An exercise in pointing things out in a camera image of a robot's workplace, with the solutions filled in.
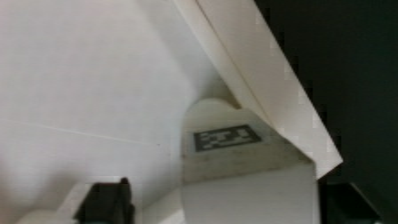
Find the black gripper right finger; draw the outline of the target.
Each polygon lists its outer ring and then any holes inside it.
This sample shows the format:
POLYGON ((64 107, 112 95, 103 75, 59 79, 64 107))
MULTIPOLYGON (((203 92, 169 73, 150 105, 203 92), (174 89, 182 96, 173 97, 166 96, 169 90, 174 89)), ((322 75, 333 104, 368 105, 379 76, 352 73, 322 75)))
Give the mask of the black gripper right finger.
POLYGON ((382 224, 382 217, 357 186, 320 184, 322 224, 382 224))

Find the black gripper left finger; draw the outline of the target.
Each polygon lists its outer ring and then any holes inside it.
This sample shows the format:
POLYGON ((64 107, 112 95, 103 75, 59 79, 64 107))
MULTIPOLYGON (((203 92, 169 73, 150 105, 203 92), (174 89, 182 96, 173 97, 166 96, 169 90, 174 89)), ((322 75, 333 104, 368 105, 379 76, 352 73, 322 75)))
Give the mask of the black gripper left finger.
POLYGON ((98 182, 93 185, 75 213, 75 220, 77 224, 135 224, 128 178, 114 183, 98 182))

